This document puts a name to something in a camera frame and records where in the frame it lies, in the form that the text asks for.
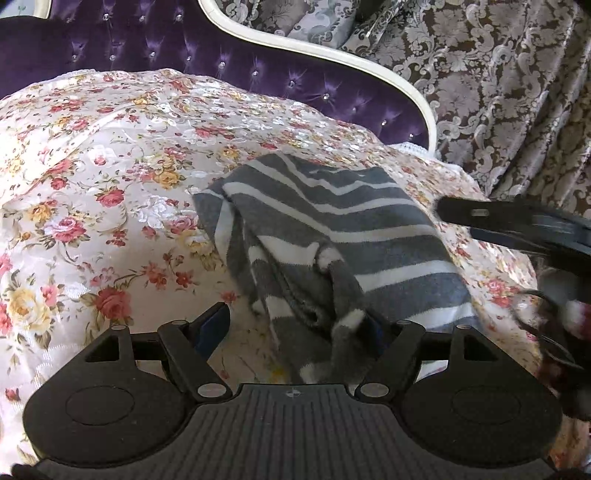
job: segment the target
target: purple tufted headboard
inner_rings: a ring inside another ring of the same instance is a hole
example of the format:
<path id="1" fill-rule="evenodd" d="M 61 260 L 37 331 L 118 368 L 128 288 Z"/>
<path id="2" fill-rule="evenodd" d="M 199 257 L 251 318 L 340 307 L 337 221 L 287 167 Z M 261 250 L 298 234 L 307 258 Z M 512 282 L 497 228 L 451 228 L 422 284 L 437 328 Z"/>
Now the purple tufted headboard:
<path id="1" fill-rule="evenodd" d="M 246 28 L 215 0 L 53 0 L 49 19 L 0 19 L 0 66 L 0 98 L 72 70 L 168 67 L 298 100 L 367 127 L 386 144 L 435 148 L 433 114 L 401 77 L 341 51 Z"/>

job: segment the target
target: purple velvet upholstery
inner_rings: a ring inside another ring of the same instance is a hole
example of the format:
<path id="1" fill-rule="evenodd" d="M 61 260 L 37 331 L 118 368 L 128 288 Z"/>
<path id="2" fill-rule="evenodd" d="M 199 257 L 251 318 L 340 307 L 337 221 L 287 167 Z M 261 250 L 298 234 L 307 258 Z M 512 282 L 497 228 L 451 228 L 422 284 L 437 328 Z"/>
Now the purple velvet upholstery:
<path id="1" fill-rule="evenodd" d="M 53 0 L 49 20 L 0 19 L 0 98 L 72 70 L 165 67 L 299 100 L 386 144 L 428 148 L 421 112 L 398 89 L 339 63 L 233 37 L 196 0 Z"/>

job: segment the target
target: floral bedspread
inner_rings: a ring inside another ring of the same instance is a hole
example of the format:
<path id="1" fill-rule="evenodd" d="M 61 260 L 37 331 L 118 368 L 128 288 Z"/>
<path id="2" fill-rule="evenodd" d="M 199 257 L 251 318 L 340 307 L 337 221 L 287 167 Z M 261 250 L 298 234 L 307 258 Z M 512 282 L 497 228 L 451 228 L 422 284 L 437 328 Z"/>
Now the floral bedspread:
<path id="1" fill-rule="evenodd" d="M 233 320 L 212 367 L 232 388 L 286 381 L 267 322 L 236 291 L 190 198 L 277 149 L 386 169 L 436 222 L 490 336 L 537 369 L 535 343 L 508 313 L 508 295 L 535 286 L 529 260 L 431 212 L 443 194 L 483 198 L 458 167 L 301 103 L 172 70 L 74 72 L 30 86 L 0 101 L 0 132 L 0 471 L 35 461 L 25 402 L 111 323 L 152 331 L 223 300 Z M 580 453 L 584 427 L 565 423 L 559 464 Z"/>

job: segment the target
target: patterned curtain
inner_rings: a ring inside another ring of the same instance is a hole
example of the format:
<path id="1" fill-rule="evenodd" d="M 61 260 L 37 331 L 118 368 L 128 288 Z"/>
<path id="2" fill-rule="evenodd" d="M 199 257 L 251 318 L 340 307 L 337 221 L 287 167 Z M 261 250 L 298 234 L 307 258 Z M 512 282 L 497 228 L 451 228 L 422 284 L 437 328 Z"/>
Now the patterned curtain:
<path id="1" fill-rule="evenodd" d="M 357 0 L 220 1 L 409 80 L 436 113 L 440 158 L 488 196 L 591 218 L 591 20 L 574 0 L 385 0 L 364 21 Z"/>

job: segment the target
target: ribbed rubber surface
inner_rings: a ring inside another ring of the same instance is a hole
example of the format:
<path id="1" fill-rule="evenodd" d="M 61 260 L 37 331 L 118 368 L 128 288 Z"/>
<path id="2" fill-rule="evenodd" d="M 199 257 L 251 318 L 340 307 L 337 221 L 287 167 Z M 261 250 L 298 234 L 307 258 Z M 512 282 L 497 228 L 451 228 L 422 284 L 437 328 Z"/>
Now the ribbed rubber surface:
<path id="1" fill-rule="evenodd" d="M 238 397 L 199 407 L 185 430 L 149 458 L 108 469 L 50 460 L 54 480 L 540 480 L 541 460 L 477 469 L 417 446 L 382 405 L 341 385 L 245 385 Z"/>

